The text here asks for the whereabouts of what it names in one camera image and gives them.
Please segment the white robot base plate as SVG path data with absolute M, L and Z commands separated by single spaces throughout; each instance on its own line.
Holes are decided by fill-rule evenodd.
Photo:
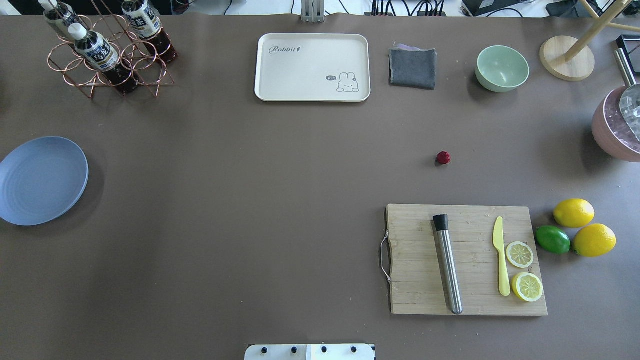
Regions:
M 374 344 L 254 344 L 247 347 L 245 360 L 375 360 Z

